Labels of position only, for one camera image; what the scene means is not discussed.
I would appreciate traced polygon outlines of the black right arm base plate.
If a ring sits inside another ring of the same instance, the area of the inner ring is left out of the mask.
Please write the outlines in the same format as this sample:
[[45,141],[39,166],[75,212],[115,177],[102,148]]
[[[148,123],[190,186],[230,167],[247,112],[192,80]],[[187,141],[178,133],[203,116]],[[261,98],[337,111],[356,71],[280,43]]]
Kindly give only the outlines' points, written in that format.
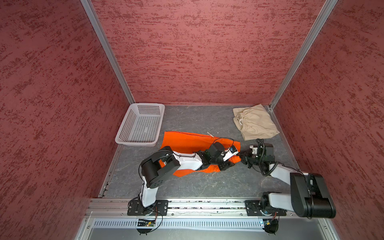
[[280,217],[287,215],[286,210],[262,204],[260,200],[246,200],[245,210],[249,217]]

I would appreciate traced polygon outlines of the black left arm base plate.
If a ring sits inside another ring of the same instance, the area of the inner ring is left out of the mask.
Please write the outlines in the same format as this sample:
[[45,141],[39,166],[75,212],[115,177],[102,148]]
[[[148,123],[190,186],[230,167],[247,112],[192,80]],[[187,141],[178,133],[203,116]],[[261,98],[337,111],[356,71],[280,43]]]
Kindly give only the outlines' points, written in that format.
[[168,211],[168,200],[157,200],[149,207],[143,207],[138,199],[132,199],[128,203],[128,216],[166,216]]

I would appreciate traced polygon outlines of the orange shorts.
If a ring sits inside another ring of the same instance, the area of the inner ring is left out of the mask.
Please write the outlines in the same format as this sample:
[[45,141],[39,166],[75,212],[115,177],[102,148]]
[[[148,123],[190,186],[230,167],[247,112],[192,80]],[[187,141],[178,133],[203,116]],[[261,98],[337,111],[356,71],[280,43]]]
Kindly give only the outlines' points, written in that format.
[[[175,152],[182,153],[182,154],[193,154],[194,152],[198,151],[205,151],[207,150],[214,141],[221,143],[226,149],[229,148],[231,145],[234,145],[238,150],[241,149],[241,143],[233,141],[231,139],[225,139],[218,137],[211,137],[209,135],[201,135],[201,134],[195,134],[195,133],[184,133],[184,132],[176,132],[176,131],[170,131],[165,132],[163,144],[161,148],[169,146],[171,149]],[[229,162],[233,164],[237,164],[241,161],[241,158],[238,156],[231,157],[229,159]],[[218,173],[221,170],[216,165],[211,165],[205,170],[177,170],[175,173],[173,173],[176,177],[184,177],[186,175],[189,175],[194,172],[202,172],[202,173]]]

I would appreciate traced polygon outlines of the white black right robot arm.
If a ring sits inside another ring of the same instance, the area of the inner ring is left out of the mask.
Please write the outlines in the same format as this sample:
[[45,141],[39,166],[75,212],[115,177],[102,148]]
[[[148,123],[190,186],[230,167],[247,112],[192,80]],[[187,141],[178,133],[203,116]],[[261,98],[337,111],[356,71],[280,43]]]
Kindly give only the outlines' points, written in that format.
[[301,218],[333,219],[336,207],[322,175],[304,173],[285,166],[266,155],[249,149],[239,154],[241,162],[249,169],[258,167],[264,177],[278,179],[290,186],[290,193],[264,192],[255,209],[263,216],[283,216],[293,212]]

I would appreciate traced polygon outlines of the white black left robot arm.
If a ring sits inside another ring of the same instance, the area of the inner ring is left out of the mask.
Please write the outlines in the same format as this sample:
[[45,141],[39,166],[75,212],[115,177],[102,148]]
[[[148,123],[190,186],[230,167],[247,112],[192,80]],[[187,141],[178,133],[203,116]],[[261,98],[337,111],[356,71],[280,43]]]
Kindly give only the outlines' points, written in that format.
[[144,209],[153,207],[157,198],[158,188],[176,171],[192,170],[202,171],[208,167],[218,167],[220,171],[234,165],[230,158],[239,153],[232,145],[225,148],[223,144],[214,142],[205,151],[192,154],[175,152],[166,146],[146,157],[138,168],[139,176],[143,181],[139,201]]

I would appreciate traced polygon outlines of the beige drawstring shorts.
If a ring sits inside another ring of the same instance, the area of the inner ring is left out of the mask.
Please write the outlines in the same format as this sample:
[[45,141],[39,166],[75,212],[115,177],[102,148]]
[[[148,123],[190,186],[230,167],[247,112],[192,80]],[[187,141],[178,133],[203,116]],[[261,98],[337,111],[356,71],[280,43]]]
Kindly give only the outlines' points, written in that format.
[[234,108],[233,114],[233,121],[245,141],[270,139],[280,133],[263,105]]

